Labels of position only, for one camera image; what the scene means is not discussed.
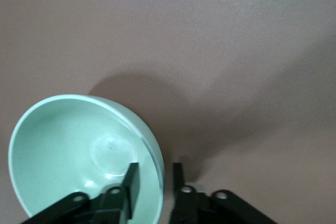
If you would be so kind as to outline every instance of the gray surface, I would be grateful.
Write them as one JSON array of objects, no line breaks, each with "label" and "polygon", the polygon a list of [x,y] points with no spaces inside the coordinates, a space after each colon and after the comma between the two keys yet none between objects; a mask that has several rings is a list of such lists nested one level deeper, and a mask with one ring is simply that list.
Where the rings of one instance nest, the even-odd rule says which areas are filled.
[{"label": "gray surface", "polygon": [[26,218],[7,147],[55,94],[118,101],[167,168],[279,223],[336,219],[336,0],[0,0],[0,222]]}]

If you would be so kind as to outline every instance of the mint green bowl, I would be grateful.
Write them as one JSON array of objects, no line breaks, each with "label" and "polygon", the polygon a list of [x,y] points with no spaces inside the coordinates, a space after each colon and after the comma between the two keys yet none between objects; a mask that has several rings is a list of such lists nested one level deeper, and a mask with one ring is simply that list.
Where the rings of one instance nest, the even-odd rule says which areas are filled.
[{"label": "mint green bowl", "polygon": [[50,97],[20,118],[9,145],[12,184],[29,216],[76,191],[97,197],[122,182],[133,162],[139,162],[140,191],[129,223],[157,223],[162,154],[150,129],[126,107],[86,95]]}]

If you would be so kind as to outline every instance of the bowl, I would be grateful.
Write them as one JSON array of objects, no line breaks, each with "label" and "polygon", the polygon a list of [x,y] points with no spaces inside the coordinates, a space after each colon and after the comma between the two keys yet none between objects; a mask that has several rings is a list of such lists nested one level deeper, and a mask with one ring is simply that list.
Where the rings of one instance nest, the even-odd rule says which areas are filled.
[{"label": "bowl", "polygon": [[30,217],[76,191],[97,197],[106,185],[121,183],[134,162],[140,191],[129,223],[157,223],[162,154],[150,129],[126,107],[88,95],[50,97],[24,113],[9,144],[12,184]]}]

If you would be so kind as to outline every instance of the table surface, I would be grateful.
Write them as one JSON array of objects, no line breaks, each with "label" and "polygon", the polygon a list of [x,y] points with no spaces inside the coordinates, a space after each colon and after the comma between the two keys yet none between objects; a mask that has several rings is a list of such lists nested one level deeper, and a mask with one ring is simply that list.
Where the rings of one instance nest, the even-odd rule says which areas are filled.
[{"label": "table surface", "polygon": [[9,138],[46,97],[137,113],[171,164],[278,223],[336,219],[336,0],[0,0],[0,222],[27,218]]}]

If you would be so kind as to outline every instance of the metal bolt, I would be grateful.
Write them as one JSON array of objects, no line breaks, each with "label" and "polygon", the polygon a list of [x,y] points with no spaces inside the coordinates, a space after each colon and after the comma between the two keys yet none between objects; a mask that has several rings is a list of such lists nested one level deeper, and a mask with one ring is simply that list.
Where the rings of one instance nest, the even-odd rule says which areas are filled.
[{"label": "metal bolt", "polygon": [[189,186],[184,186],[181,188],[181,191],[188,194],[192,192],[192,189]]},{"label": "metal bolt", "polygon": [[82,201],[83,199],[84,199],[84,196],[77,196],[77,197],[73,198],[72,200],[74,202],[79,202],[79,201]]},{"label": "metal bolt", "polygon": [[227,199],[227,194],[222,191],[219,191],[218,193],[216,193],[216,197],[218,199]]},{"label": "metal bolt", "polygon": [[119,192],[120,192],[120,190],[117,189],[117,188],[110,191],[111,194],[118,194]]}]

